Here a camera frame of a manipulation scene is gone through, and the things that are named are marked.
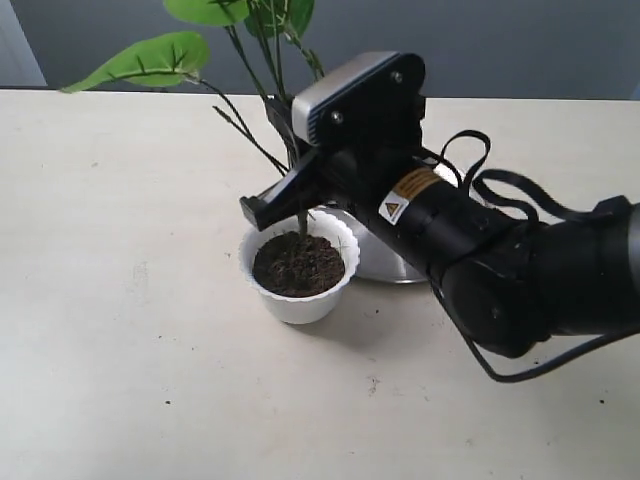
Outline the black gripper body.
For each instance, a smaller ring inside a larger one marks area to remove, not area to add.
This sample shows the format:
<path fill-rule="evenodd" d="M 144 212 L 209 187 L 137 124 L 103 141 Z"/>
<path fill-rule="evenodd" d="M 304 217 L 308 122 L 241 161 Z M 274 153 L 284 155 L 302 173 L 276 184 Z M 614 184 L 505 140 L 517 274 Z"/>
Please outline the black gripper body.
<path fill-rule="evenodd" d="M 422 148 L 422 99 L 315 107 L 299 135 L 318 150 L 324 196 L 405 260 L 447 260 L 450 184 Z"/>

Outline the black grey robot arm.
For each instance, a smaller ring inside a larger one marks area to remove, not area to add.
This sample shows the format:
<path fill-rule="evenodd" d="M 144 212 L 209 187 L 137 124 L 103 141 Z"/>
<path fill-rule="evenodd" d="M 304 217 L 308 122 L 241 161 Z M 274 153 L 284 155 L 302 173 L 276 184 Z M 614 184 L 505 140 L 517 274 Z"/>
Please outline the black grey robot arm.
<path fill-rule="evenodd" d="M 243 198 L 259 230 L 322 204 L 365 226 L 431 283 L 471 346 L 517 358 L 556 335 L 590 348 L 639 331 L 639 209 L 623 196 L 580 212 L 519 174 L 475 164 L 456 184 L 422 144 L 419 94 L 321 115 L 325 141 L 293 131 L 292 105 L 271 98 L 269 122 L 297 165 Z"/>

